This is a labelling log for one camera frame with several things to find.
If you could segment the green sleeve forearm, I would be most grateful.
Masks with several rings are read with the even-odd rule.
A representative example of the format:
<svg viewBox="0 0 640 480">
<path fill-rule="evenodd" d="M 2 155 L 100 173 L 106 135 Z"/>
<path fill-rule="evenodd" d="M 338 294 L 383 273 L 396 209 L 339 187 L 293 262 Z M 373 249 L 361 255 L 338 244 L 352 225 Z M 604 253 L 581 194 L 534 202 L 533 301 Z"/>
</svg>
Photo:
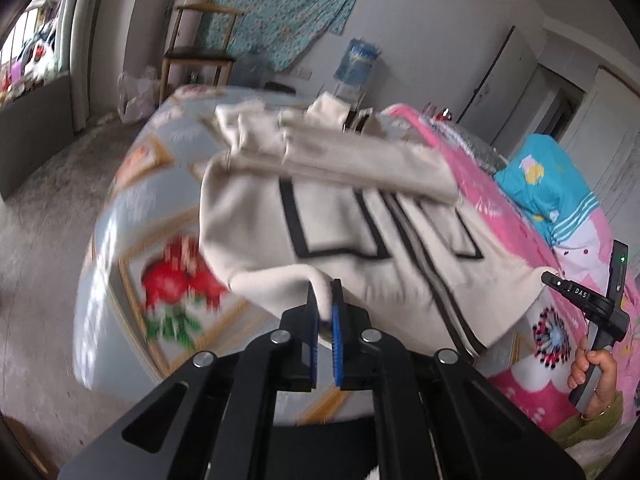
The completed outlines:
<svg viewBox="0 0 640 480">
<path fill-rule="evenodd" d="M 568 418 L 550 436 L 582 467 L 587 479 L 595 479 L 605 470 L 615 451 L 623 415 L 623 393 L 617 391 L 614 401 L 600 415 L 588 418 L 577 414 Z"/>
</svg>

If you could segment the person's right hand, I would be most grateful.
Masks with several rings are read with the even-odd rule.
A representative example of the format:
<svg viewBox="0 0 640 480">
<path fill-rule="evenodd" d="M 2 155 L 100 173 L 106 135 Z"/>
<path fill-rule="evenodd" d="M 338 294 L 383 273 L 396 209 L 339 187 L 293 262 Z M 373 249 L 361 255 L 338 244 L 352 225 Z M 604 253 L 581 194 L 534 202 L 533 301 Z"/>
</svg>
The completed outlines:
<svg viewBox="0 0 640 480">
<path fill-rule="evenodd" d="M 570 391 L 580 386 L 591 394 L 589 402 L 580 412 L 584 419 L 602 416 L 616 399 L 617 363 L 606 349 L 589 350 L 588 338 L 582 337 L 570 364 L 567 385 Z"/>
</svg>

